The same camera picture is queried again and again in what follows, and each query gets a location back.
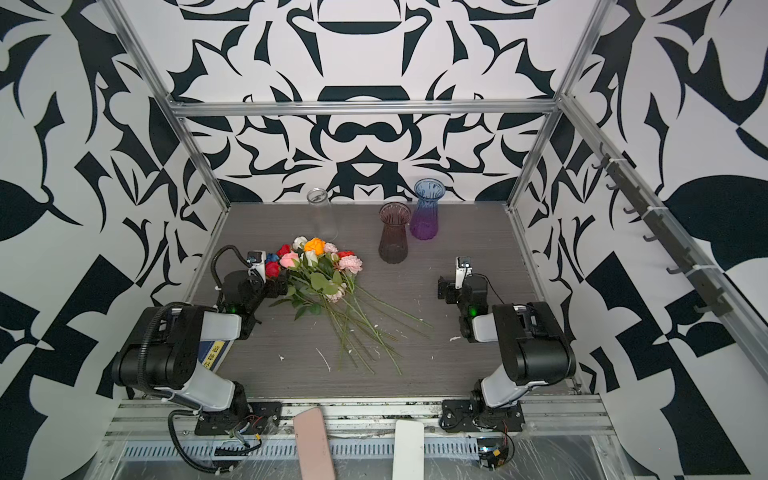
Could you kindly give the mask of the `white rose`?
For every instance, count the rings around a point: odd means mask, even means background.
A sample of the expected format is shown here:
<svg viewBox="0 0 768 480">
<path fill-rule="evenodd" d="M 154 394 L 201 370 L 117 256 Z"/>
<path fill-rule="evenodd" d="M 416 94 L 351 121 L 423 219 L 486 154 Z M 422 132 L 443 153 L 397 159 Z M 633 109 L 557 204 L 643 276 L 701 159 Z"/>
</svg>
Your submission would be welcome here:
<svg viewBox="0 0 768 480">
<path fill-rule="evenodd" d="M 280 258 L 288 273 L 287 299 L 297 319 L 325 315 L 344 353 L 354 358 L 354 292 L 362 260 L 352 251 L 342 251 L 321 238 L 298 237 L 291 250 Z"/>
</svg>

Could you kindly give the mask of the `pink spray roses stem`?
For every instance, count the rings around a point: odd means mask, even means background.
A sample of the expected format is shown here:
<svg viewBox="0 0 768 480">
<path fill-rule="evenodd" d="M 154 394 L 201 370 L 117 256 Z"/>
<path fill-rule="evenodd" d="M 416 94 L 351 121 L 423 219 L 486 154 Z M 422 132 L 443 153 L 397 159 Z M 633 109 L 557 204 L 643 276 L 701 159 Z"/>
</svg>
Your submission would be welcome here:
<svg viewBox="0 0 768 480">
<path fill-rule="evenodd" d="M 321 257 L 321 259 L 332 261 L 334 269 L 340 272 L 340 274 L 344 278 L 344 282 L 347 283 L 349 294 L 352 294 L 353 292 L 357 292 L 357 293 L 362 292 L 369 300 L 372 300 L 377 304 L 387 307 L 399 313 L 400 315 L 407 317 L 421 325 L 425 325 L 431 328 L 431 325 L 427 323 L 425 320 L 418 318 L 417 316 L 412 315 L 411 313 L 406 312 L 405 310 L 400 309 L 399 307 L 396 307 L 378 298 L 377 296 L 373 295 L 365 288 L 358 286 L 356 277 L 363 270 L 363 262 L 358 256 L 340 258 L 336 253 L 327 253 L 327 254 L 324 254 Z"/>
</svg>

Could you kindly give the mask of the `clear glass vase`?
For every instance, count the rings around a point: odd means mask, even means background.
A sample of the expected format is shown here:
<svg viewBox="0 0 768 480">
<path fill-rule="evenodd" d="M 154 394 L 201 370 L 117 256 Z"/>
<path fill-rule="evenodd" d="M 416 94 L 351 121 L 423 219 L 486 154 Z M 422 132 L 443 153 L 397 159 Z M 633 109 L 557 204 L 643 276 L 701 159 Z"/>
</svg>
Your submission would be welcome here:
<svg viewBox="0 0 768 480">
<path fill-rule="evenodd" d="M 310 205 L 310 217 L 314 234 L 325 241 L 333 241 L 338 236 L 338 228 L 332 210 L 330 195 L 324 188 L 313 188 L 307 193 Z"/>
</svg>

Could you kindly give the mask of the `pink rose single stem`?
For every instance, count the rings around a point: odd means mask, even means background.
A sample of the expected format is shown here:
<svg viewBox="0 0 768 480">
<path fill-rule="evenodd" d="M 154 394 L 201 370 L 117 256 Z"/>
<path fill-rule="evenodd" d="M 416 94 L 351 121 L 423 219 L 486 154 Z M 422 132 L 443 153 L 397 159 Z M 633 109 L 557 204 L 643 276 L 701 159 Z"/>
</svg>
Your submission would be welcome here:
<svg viewBox="0 0 768 480">
<path fill-rule="evenodd" d="M 314 253 L 291 252 L 281 257 L 280 265 L 288 284 L 287 301 L 300 317 L 306 312 L 318 314 L 343 294 L 343 282 L 331 260 Z"/>
</svg>

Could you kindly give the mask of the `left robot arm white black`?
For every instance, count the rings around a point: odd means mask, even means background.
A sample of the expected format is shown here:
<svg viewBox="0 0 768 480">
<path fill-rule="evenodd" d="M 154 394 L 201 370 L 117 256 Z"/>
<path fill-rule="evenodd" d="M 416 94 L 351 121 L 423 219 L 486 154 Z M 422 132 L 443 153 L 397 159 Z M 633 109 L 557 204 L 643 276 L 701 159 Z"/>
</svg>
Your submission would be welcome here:
<svg viewBox="0 0 768 480">
<path fill-rule="evenodd" d="M 172 302 L 146 308 L 112 361 L 112 380 L 194 410 L 247 416 L 244 387 L 205 367 L 199 346 L 248 339 L 262 302 L 286 292 L 287 274 L 270 262 L 262 272 L 226 275 L 215 307 Z"/>
</svg>

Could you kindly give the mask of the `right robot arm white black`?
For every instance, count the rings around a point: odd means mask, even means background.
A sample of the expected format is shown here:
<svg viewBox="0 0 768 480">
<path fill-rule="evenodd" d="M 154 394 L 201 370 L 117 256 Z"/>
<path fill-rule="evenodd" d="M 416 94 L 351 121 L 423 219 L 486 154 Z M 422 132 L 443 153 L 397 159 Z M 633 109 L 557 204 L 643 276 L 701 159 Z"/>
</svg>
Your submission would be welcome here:
<svg viewBox="0 0 768 480">
<path fill-rule="evenodd" d="M 491 305 L 490 287 L 481 275 L 437 281 L 437 297 L 458 307 L 461 336 L 499 347 L 500 366 L 472 392 L 480 410 L 513 407 L 532 390 L 560 383 L 576 371 L 573 350 L 548 303 Z"/>
</svg>

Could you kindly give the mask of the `blue purple glass vase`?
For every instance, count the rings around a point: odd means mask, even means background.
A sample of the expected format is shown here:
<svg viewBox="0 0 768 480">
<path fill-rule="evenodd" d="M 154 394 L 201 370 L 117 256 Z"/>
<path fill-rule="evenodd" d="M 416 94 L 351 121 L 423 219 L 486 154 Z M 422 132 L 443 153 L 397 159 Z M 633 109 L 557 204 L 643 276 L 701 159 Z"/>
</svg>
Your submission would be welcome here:
<svg viewBox="0 0 768 480">
<path fill-rule="evenodd" d="M 411 235 L 422 241 L 433 239 L 439 231 L 438 202 L 446 193 L 445 185 L 435 178 L 424 178 L 414 185 L 416 209 L 410 221 Z"/>
</svg>

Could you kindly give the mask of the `dark red glass vase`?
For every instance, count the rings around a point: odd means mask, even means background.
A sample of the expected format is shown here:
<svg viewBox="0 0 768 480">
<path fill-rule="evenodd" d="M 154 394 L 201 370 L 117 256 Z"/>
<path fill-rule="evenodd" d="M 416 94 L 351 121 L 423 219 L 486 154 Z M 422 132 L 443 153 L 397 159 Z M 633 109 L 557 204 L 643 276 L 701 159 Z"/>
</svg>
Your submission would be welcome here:
<svg viewBox="0 0 768 480">
<path fill-rule="evenodd" d="M 378 248 L 380 258 L 388 264 L 403 262 L 408 256 L 410 208 L 401 202 L 388 202 L 380 208 L 379 219 L 383 224 Z"/>
</svg>

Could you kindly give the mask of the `dark red rose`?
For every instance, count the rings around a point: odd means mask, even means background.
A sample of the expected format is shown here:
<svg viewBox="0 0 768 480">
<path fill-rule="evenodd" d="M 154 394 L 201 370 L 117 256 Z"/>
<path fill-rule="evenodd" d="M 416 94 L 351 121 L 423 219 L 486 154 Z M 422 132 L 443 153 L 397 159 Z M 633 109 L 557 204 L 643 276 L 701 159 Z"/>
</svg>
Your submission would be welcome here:
<svg viewBox="0 0 768 480">
<path fill-rule="evenodd" d="M 265 274 L 267 279 L 278 278 L 281 272 L 281 265 L 278 262 L 270 261 L 265 264 Z"/>
</svg>

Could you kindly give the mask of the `blue book yellow label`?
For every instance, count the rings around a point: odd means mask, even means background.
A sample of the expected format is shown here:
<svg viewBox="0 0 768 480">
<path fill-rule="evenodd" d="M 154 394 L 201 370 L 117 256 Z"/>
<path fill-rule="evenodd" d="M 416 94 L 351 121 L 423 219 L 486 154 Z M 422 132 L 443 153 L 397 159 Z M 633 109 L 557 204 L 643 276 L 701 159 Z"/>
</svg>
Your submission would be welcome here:
<svg viewBox="0 0 768 480">
<path fill-rule="evenodd" d="M 198 361 L 204 368 L 216 372 L 232 343 L 233 340 L 201 341 L 198 348 Z"/>
</svg>

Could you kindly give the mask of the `small circuit board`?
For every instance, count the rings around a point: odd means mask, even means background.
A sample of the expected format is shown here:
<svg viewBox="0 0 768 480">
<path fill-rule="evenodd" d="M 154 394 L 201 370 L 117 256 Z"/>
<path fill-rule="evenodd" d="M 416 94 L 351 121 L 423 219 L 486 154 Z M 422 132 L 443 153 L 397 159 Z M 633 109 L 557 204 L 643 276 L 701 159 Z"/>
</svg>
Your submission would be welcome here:
<svg viewBox="0 0 768 480">
<path fill-rule="evenodd" d="M 510 437 L 504 437 L 496 445 L 478 445 L 478 464 L 481 468 L 494 471 L 509 463 L 515 456 L 516 447 Z"/>
</svg>

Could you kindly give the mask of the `white flat paddle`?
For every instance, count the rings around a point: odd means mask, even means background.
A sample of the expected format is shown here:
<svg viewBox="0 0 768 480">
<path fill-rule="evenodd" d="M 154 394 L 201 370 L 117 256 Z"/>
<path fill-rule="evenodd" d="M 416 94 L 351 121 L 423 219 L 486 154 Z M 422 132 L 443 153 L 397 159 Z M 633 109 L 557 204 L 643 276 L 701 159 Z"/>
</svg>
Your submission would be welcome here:
<svg viewBox="0 0 768 480">
<path fill-rule="evenodd" d="M 413 420 L 397 420 L 393 453 L 393 480 L 423 480 L 425 475 L 424 425 Z"/>
</svg>

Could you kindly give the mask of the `pink flat paddle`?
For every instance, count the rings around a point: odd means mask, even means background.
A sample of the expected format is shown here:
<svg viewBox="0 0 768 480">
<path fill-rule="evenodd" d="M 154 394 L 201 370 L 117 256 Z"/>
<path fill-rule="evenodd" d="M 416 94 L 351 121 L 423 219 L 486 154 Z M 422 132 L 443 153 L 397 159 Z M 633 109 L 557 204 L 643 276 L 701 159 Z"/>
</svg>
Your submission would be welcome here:
<svg viewBox="0 0 768 480">
<path fill-rule="evenodd" d="M 302 480 L 336 478 L 322 410 L 314 407 L 293 419 Z"/>
</svg>

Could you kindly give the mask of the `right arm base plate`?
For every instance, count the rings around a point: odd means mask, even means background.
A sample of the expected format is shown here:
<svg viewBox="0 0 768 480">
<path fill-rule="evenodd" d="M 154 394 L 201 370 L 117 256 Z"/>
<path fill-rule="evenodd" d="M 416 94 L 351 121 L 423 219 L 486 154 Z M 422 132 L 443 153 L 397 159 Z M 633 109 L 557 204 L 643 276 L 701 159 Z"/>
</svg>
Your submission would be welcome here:
<svg viewBox="0 0 768 480">
<path fill-rule="evenodd" d="M 443 400 L 439 427 L 448 433 L 522 432 L 526 423 L 519 405 L 491 409 L 469 399 Z"/>
</svg>

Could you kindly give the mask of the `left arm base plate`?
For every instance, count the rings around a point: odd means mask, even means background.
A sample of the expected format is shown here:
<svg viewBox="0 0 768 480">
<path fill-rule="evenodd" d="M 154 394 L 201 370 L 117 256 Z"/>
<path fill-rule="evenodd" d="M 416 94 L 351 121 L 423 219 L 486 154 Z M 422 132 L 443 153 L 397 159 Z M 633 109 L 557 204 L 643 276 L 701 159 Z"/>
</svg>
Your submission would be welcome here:
<svg viewBox="0 0 768 480">
<path fill-rule="evenodd" d="M 213 412 L 203 411 L 195 427 L 197 436 L 228 434 L 237 429 L 243 435 L 265 434 L 280 425 L 283 403 L 249 402 L 247 407 Z"/>
</svg>

